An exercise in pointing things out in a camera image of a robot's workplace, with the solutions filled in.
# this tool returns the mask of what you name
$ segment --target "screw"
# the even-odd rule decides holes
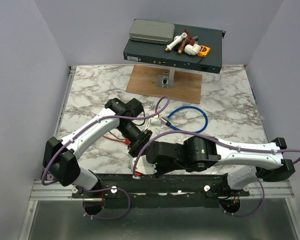
[[[209,185],[205,185],[203,189],[204,189],[205,192],[208,192],[210,190],[210,186]]]

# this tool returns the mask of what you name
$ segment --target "metal base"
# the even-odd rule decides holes
[[[174,87],[174,81],[175,81],[175,68],[171,67],[170,72],[165,72],[163,75],[158,76],[158,81],[156,83],[156,86],[158,88],[164,88],[164,89],[172,89]]]

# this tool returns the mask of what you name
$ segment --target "wooden board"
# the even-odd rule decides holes
[[[168,95],[172,100],[199,104],[201,99],[202,75],[175,71],[173,88],[157,87],[158,76],[167,69],[135,65],[126,87],[127,93],[151,97]]]

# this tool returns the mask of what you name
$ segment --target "white connector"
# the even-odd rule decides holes
[[[178,43],[180,43],[184,38],[187,37],[187,34],[184,32],[180,36],[175,36],[174,41],[166,46],[166,51],[171,51]]]
[[[193,46],[188,44],[187,46],[185,46],[184,52],[189,55],[197,55],[199,53],[200,49],[201,49],[201,46],[199,46],[198,44],[194,44]]]

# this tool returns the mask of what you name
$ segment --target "white wall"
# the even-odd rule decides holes
[[[0,240],[19,237],[68,74],[33,0],[0,0]]]
[[[268,139],[300,149],[300,0],[285,0],[247,66]],[[300,162],[291,182],[300,211]]]
[[[35,0],[70,65],[128,63],[134,19],[225,30],[223,63],[247,64],[282,1]]]

